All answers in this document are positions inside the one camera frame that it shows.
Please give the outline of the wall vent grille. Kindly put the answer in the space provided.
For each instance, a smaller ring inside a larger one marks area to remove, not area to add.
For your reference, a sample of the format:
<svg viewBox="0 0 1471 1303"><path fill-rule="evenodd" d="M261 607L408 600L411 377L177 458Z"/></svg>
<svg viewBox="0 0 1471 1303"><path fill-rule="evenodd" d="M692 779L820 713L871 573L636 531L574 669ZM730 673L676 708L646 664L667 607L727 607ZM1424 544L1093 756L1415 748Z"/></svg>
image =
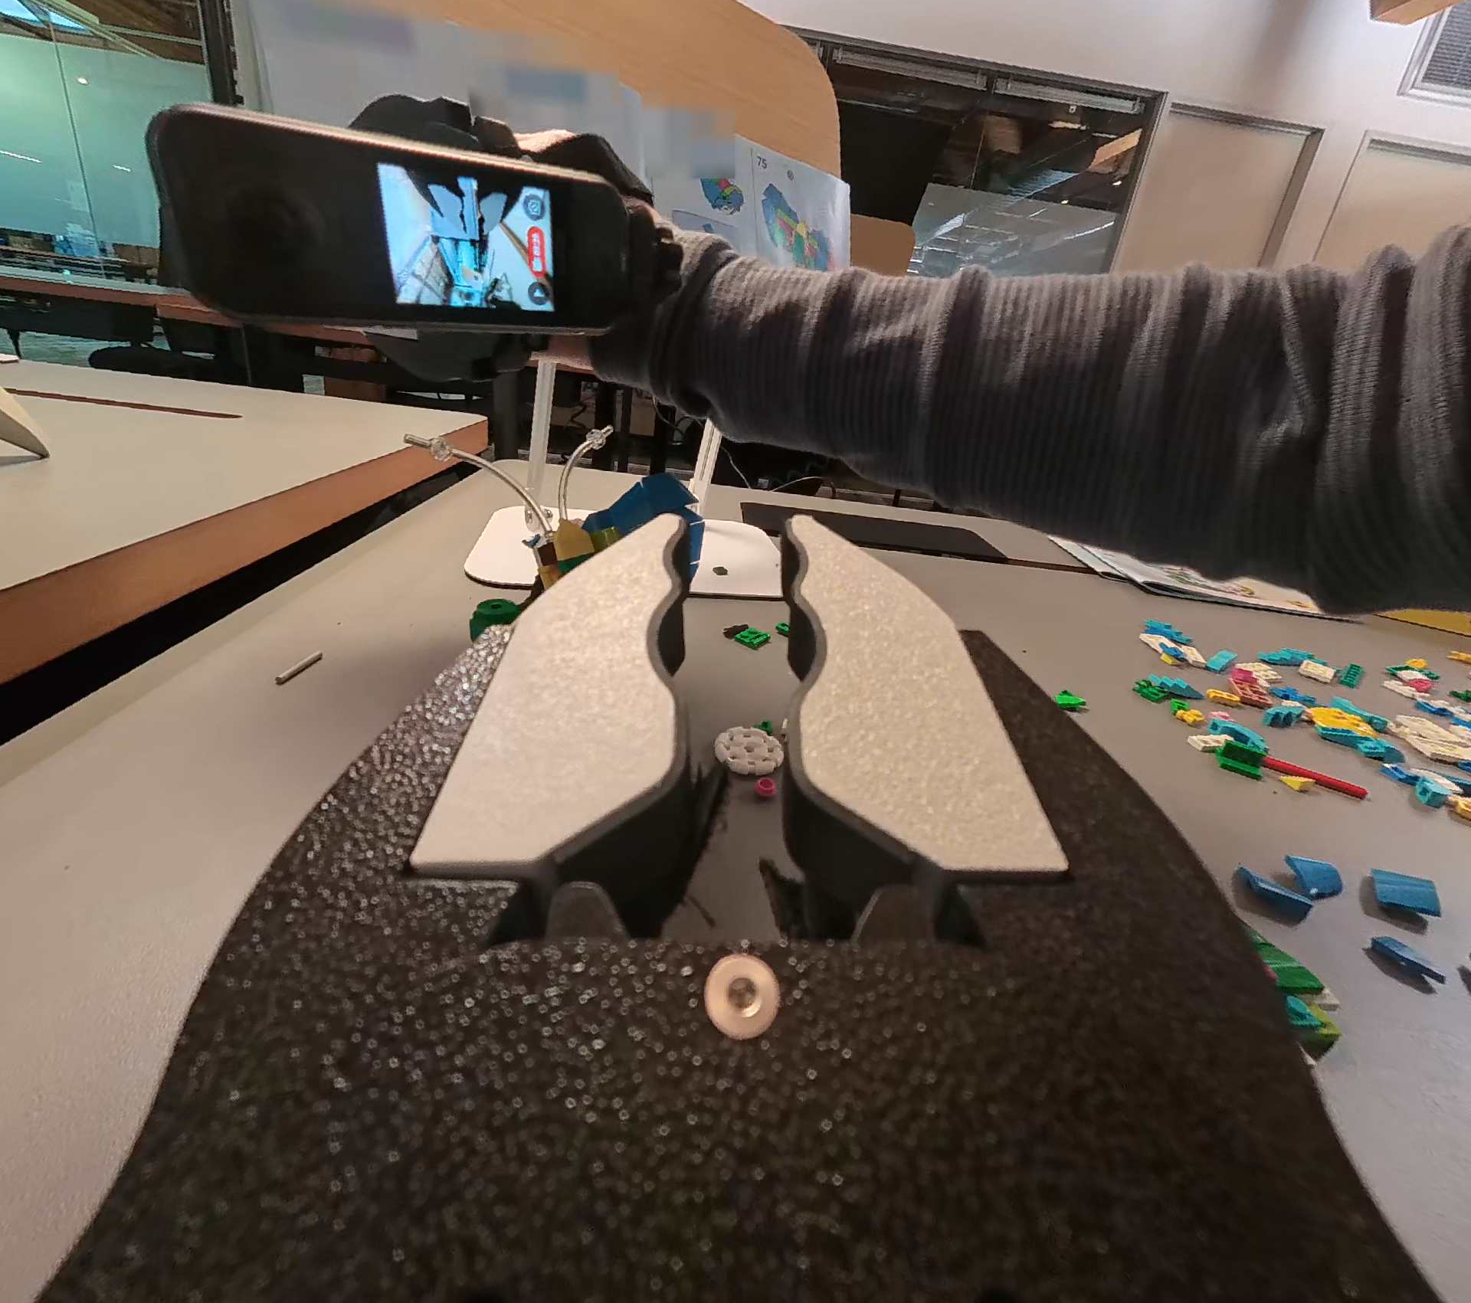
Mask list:
<svg viewBox="0 0 1471 1303"><path fill-rule="evenodd" d="M1403 95L1470 106L1470 0L1436 12L1415 54Z"/></svg>

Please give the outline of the wood-edged desk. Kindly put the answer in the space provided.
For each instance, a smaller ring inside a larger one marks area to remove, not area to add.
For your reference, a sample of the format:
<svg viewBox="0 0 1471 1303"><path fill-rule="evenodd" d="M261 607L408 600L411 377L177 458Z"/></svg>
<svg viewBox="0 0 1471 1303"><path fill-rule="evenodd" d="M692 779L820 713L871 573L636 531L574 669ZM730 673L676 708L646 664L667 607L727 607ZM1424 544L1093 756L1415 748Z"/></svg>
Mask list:
<svg viewBox="0 0 1471 1303"><path fill-rule="evenodd" d="M4 363L2 679L376 509L480 451L482 414L43 362Z"/></svg>

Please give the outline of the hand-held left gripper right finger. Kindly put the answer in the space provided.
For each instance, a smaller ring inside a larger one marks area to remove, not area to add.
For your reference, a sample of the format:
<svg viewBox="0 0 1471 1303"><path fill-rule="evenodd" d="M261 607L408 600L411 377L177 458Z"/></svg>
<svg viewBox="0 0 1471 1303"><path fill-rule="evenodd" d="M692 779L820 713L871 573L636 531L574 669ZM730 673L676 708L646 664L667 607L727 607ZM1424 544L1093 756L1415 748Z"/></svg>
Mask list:
<svg viewBox="0 0 1471 1303"><path fill-rule="evenodd" d="M1052 897L1070 859L978 662L909 578L813 517L782 532L784 937L978 937L984 897Z"/></svg>

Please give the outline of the red lego rod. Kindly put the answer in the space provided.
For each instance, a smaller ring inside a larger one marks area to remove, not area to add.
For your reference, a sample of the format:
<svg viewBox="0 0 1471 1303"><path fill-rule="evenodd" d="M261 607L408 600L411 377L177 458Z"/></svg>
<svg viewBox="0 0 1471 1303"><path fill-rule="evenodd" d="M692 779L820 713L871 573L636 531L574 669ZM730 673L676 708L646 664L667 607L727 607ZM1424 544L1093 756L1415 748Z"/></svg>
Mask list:
<svg viewBox="0 0 1471 1303"><path fill-rule="evenodd" d="M1329 774L1318 773L1315 770L1311 770L1302 765L1289 764L1277 757L1271 757L1271 756L1265 757L1262 760L1262 767L1266 771L1279 776L1279 779L1297 788L1298 791L1308 791L1309 788L1317 787L1320 790L1329 791L1335 796L1352 799L1355 802L1364 802L1369 799L1369 790L1363 785L1358 785L1346 779L1332 777Z"/></svg>

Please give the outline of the open instruction booklet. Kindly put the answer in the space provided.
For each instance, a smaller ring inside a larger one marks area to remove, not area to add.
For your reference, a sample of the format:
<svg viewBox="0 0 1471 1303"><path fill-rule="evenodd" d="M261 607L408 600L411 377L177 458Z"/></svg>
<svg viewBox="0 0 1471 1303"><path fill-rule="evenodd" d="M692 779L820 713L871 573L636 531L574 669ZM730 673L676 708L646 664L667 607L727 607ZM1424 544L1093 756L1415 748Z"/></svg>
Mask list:
<svg viewBox="0 0 1471 1303"><path fill-rule="evenodd" d="M1099 577L1128 583L1150 595L1236 606L1300 618L1328 619L1343 624L1363 621L1360 615L1328 613L1309 595L1300 593L1298 590L1280 589L1260 578L1213 580L1187 566L1151 564L1127 554L1087 546L1056 535L1050 540L1062 552L1076 558L1078 563L1090 567Z"/></svg>

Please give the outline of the person's right forearm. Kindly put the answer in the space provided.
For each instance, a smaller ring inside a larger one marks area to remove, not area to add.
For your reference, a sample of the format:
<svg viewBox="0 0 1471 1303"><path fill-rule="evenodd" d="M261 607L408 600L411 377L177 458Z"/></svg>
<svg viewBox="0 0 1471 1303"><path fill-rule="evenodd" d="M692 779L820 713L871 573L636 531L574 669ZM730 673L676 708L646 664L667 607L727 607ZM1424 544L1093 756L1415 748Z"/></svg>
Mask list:
<svg viewBox="0 0 1471 1303"><path fill-rule="evenodd" d="M679 232L594 370L735 442L1334 615L1470 606L1470 236L1168 275L779 268Z"/></svg>

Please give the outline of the green lego plates cluster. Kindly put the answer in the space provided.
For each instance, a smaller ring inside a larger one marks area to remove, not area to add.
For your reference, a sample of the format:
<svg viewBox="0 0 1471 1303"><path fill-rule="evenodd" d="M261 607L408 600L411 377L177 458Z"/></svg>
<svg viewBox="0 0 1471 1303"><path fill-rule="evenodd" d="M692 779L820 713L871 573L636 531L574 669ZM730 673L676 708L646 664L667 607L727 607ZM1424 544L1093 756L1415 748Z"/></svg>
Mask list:
<svg viewBox="0 0 1471 1303"><path fill-rule="evenodd" d="M1340 1000L1309 967L1266 940L1257 929L1246 926L1246 934L1279 992L1305 1059L1315 1066L1343 1038L1343 1030L1335 1021Z"/></svg>

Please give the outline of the lego butterfly model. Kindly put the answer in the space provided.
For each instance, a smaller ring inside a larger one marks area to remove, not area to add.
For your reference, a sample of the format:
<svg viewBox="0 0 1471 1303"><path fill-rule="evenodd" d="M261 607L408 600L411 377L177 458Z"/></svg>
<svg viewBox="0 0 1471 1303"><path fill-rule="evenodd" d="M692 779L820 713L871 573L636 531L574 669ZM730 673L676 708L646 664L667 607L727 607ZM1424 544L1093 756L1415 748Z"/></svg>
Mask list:
<svg viewBox="0 0 1471 1303"><path fill-rule="evenodd" d="M558 492L554 506L541 504L535 492L514 480L506 468L491 463L482 455L454 448L443 435L422 437L407 434L405 445L427 451L440 463L466 463L491 474L511 488L522 500L522 506L509 508L492 518L508 517L515 543L520 544L525 566L531 567L529 593L525 601L511 598L483 600L469 619L469 639L474 642L492 629L512 626L534 601L568 578L584 561L598 558L618 543L635 535L636 531L663 517L675 517L684 527L684 596L693 592L695 572L704 546L705 521L698 509L696 497L676 477L653 474L635 480L617 501L594 511L584 518L571 512L568 504L569 488L575 468L584 455L603 448L614 429L595 428L571 454L558 477Z"/></svg>

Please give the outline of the pile of loose lego pieces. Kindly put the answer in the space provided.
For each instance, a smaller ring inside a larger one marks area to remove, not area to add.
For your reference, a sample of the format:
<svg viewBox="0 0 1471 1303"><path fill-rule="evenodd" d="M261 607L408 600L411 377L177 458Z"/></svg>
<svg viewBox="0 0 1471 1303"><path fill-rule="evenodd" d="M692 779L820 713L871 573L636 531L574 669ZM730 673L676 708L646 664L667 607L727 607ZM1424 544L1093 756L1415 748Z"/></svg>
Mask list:
<svg viewBox="0 0 1471 1303"><path fill-rule="evenodd" d="M1139 639L1162 670L1141 676L1133 693L1187 730L1187 745L1220 770L1251 780L1279 780L1271 756L1369 790L1378 771L1430 813L1470 820L1469 684L1447 684L1424 658L1387 667L1380 684L1397 705L1372 710L1352 693L1366 667L1297 647L1242 658L1205 653L1187 633L1147 619Z"/></svg>

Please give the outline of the person's right hand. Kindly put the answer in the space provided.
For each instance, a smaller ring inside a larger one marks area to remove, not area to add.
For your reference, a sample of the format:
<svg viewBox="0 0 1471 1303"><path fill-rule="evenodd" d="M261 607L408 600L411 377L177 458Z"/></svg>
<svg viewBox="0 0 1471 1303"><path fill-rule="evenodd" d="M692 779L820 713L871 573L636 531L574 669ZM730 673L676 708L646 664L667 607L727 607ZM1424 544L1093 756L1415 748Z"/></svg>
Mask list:
<svg viewBox="0 0 1471 1303"><path fill-rule="evenodd" d="M474 117L463 101L446 97L420 100L404 94L376 98L350 126L436 147L520 158L597 175L620 190L632 219L632 304L617 313L607 333L543 342L497 333L393 337L373 331L373 345L382 356L422 380L453 382L517 373L534 354L551 351L568 362L589 367L603 380L649 386L649 344L682 285L689 247L653 210L653 192L604 137L561 129L515 134L500 120Z"/></svg>

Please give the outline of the black flat pad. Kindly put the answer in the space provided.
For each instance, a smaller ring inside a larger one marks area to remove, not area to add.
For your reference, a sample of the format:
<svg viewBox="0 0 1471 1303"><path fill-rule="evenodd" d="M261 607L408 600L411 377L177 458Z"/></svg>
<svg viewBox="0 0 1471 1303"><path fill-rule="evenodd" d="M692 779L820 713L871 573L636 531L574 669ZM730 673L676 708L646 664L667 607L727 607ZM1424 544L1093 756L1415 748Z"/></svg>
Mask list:
<svg viewBox="0 0 1471 1303"><path fill-rule="evenodd" d="M964 526L891 520L854 512L837 514L802 506L742 503L742 521L774 538L784 535L793 518L813 518L843 540L868 550L998 564L1010 561L1003 550Z"/></svg>

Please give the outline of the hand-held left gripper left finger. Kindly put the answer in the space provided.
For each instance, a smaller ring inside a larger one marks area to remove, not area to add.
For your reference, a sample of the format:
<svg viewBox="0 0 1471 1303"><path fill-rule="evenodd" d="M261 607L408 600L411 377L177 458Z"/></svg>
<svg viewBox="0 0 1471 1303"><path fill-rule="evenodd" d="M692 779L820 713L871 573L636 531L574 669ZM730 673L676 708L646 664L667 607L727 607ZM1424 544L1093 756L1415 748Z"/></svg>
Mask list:
<svg viewBox="0 0 1471 1303"><path fill-rule="evenodd" d="M686 659L690 526L663 515L528 609L417 837L425 879L598 886L635 934L679 903L696 843Z"/></svg>

